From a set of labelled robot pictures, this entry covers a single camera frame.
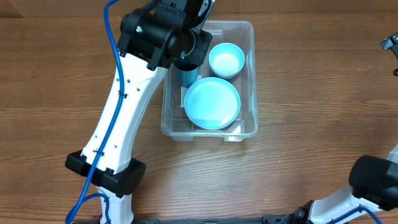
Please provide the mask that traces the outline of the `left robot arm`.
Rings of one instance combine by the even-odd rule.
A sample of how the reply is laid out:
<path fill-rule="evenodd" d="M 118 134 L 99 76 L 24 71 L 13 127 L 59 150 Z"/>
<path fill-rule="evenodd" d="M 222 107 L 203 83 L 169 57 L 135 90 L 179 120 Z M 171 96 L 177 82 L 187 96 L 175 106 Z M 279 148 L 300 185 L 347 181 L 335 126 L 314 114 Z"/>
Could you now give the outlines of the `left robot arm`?
<path fill-rule="evenodd" d="M 116 72 L 99 123 L 86 144 L 65 165 L 86 181 L 65 221 L 74 221 L 96 186 L 100 223 L 132 223 L 132 195 L 146 166 L 132 157 L 132 145 L 154 92 L 174 62 L 203 64 L 212 36 L 203 30 L 213 1 L 151 1 L 126 14 L 119 39 L 110 38 Z"/>

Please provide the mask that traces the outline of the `light blue plate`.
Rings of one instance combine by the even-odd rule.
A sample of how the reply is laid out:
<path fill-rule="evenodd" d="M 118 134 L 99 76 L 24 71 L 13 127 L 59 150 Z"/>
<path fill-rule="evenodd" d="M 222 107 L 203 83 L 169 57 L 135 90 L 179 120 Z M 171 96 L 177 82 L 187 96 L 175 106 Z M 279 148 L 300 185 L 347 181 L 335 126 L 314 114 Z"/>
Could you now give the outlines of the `light blue plate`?
<path fill-rule="evenodd" d="M 183 103 L 189 120 L 209 130 L 223 129 L 232 124 L 241 107 L 237 89 L 217 77 L 196 81 L 188 88 Z"/>

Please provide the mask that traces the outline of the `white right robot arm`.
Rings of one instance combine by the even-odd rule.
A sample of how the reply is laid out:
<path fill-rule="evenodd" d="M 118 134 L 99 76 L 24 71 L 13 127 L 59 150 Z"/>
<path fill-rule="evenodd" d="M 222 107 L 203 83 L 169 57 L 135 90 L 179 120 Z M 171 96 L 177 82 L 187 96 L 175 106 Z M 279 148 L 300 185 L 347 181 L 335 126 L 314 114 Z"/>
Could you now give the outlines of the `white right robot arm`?
<path fill-rule="evenodd" d="M 311 200 L 282 223 L 348 223 L 369 214 L 397 208 L 397 148 L 385 159 L 363 155 L 353 165 L 349 183 L 320 200 Z"/>

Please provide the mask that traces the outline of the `dark blue cup front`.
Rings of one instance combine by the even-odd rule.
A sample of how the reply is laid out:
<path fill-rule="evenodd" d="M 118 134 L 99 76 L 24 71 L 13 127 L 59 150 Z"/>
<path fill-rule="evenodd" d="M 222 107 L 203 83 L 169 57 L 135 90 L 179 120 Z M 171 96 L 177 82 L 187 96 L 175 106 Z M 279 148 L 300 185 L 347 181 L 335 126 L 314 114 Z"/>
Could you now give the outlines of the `dark blue cup front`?
<path fill-rule="evenodd" d="M 180 86 L 189 88 L 198 78 L 200 66 L 185 60 L 175 60 L 173 65 L 176 69 L 176 77 Z"/>

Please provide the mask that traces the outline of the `light blue bowl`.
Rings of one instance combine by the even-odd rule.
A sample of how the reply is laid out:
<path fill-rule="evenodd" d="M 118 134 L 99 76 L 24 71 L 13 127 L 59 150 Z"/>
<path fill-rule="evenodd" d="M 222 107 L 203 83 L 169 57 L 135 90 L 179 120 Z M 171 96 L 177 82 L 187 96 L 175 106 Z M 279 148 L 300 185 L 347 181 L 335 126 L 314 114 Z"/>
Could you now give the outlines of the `light blue bowl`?
<path fill-rule="evenodd" d="M 209 64 L 213 72 L 228 74 L 239 73 L 244 67 L 245 54 L 243 50 L 230 42 L 214 46 L 209 53 Z"/>

